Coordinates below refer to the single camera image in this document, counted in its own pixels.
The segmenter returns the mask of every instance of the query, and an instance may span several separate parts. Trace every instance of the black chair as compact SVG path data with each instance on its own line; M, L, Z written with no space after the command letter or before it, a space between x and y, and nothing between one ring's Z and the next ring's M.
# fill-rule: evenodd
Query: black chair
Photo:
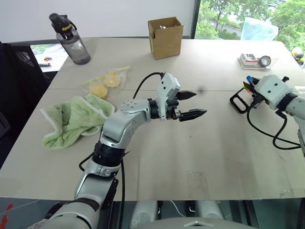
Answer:
M30 45L0 42L0 168L48 86Z

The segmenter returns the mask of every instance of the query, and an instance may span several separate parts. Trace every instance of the white wall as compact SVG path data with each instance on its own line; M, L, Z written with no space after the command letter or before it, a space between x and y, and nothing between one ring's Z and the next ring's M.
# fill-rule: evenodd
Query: white wall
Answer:
M190 35L194 0L1 0L0 41L55 39L49 15L67 14L82 37L148 36L147 21L176 16Z

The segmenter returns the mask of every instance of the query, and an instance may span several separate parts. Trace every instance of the robotic arm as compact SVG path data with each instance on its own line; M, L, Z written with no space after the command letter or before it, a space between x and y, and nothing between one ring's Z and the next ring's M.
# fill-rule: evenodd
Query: robotic arm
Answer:
M250 106L239 97L237 92L230 98L230 102L240 113L246 113L252 107L258 106L262 101L265 101L269 107L273 110L277 110L276 114L282 118L285 115L282 112L286 112L291 115L297 124L299 125L298 137L300 140L300 147L305 156L305 99L292 93L292 89L285 83L289 80L288 77L284 77L280 80L276 75L266 75L262 79L256 79L251 76L247 76L247 83L244 82L244 88L252 93L254 98ZM241 110L234 99L238 98L246 107L245 110Z
M129 99L103 125L94 154L75 190L75 200L60 208L43 229L94 229L97 227L100 211L113 201L118 185L115 178L125 149L136 129L152 119L165 121L179 119L187 121L202 116L206 110L193 109L182 113L178 110L179 100L189 99L196 94L179 91L175 77L165 73L158 86L157 98Z

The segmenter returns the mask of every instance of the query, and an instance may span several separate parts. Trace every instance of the red object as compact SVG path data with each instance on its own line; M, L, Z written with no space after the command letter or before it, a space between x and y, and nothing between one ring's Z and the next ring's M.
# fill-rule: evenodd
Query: red object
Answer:
M9 204L9 205L7 206L7 208L6 208L6 211L11 210L12 207L13 207L13 204ZM5 226L6 226L6 224L8 223L8 221L9 221L8 215L5 214L5 215L3 216L3 219L2 219L2 221L1 221L1 223L0 223L0 229L5 229Z

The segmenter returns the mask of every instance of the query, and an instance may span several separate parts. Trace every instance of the plastic bag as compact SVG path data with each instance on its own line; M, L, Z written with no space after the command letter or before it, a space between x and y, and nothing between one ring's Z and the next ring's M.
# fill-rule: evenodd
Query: plastic bag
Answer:
M266 21L246 17L241 40L272 41L278 34L278 27Z
M102 99L112 97L123 90L129 66L100 72L99 76L81 85L86 93L94 94Z

